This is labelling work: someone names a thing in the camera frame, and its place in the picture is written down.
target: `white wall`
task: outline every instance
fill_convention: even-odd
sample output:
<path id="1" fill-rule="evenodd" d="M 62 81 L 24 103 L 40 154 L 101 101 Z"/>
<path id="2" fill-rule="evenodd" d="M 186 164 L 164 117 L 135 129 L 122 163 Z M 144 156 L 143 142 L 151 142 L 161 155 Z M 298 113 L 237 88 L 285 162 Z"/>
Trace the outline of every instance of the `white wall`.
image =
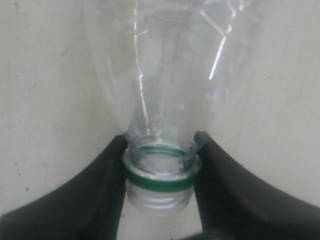
<path id="1" fill-rule="evenodd" d="M 318 0 L 276 2 L 250 77 L 210 133 L 259 177 L 320 207 L 319 16 Z M 65 183 L 120 133 L 85 34 L 79 0 L 0 1 L 0 215 Z M 121 240 L 201 229 L 194 198 L 170 220 L 128 203 L 123 215 Z"/>

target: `green ring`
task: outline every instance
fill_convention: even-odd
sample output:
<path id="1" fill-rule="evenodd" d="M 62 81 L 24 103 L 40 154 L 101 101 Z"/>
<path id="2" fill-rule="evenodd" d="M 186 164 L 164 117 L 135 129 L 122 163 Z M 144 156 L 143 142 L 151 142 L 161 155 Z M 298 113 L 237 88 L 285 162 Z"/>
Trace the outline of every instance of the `green ring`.
<path id="1" fill-rule="evenodd" d="M 158 193 L 174 193 L 180 192 L 191 188 L 197 179 L 197 175 L 193 175 L 189 178 L 176 181 L 161 181 L 153 180 L 139 176 L 129 169 L 125 168 L 125 177 L 130 183 L 137 185 L 138 187 L 146 190 L 150 190 Z"/>

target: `clear plastic bottle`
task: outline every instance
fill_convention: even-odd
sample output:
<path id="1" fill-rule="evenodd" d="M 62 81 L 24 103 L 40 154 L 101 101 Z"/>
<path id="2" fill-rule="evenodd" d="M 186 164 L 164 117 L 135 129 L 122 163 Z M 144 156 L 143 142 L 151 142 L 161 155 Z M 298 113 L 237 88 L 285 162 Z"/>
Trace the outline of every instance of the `clear plastic bottle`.
<path id="1" fill-rule="evenodd" d="M 130 201 L 154 214 L 183 209 L 205 131 L 241 82 L 263 0 L 85 0 L 101 87 L 125 132 Z"/>

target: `transparent plastic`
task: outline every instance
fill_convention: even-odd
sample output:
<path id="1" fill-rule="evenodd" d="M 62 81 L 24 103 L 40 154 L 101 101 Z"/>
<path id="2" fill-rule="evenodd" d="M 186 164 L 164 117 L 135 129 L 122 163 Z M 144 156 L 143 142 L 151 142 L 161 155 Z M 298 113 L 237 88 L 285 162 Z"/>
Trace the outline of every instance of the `transparent plastic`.
<path id="1" fill-rule="evenodd" d="M 128 141 L 127 191 L 138 208 L 160 214 L 187 205 L 192 182 L 175 183 L 199 171 L 195 132 L 241 84 L 266 2 L 84 0 L 98 79 Z M 161 190 L 167 183 L 170 191 Z"/>

